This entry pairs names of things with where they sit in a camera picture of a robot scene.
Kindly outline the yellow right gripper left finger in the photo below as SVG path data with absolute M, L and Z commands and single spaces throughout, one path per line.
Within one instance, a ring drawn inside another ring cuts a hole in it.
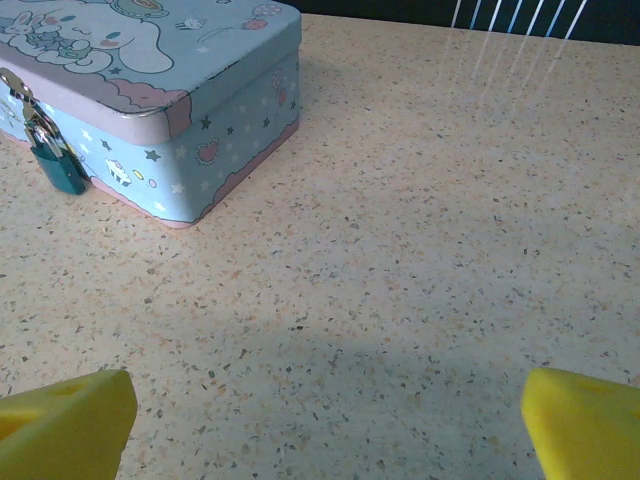
M 125 370 L 0 398 L 0 480 L 116 480 L 137 415 Z

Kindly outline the blue cartoon print tin box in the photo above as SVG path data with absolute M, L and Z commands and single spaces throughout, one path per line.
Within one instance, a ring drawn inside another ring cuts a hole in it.
M 299 125 L 300 12 L 276 0 L 0 0 L 17 75 L 88 186 L 199 222 Z M 29 149 L 0 79 L 0 132 Z

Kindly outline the small teal padlock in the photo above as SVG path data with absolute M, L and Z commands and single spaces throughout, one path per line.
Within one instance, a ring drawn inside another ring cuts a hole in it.
M 74 157 L 61 146 L 58 137 L 41 120 L 25 122 L 30 151 L 52 186 L 69 195 L 82 195 L 86 185 Z

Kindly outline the silver metal box hasp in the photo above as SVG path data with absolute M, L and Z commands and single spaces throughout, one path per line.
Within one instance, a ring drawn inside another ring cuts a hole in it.
M 32 90 L 7 68 L 0 68 L 0 79 L 8 86 L 9 95 L 22 103 L 25 123 L 39 125 L 45 130 L 49 130 L 49 118 L 39 106 Z

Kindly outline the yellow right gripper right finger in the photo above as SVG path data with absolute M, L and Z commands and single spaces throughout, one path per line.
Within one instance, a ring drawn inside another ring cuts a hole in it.
M 521 415 L 545 480 L 640 480 L 640 388 L 536 368 Z

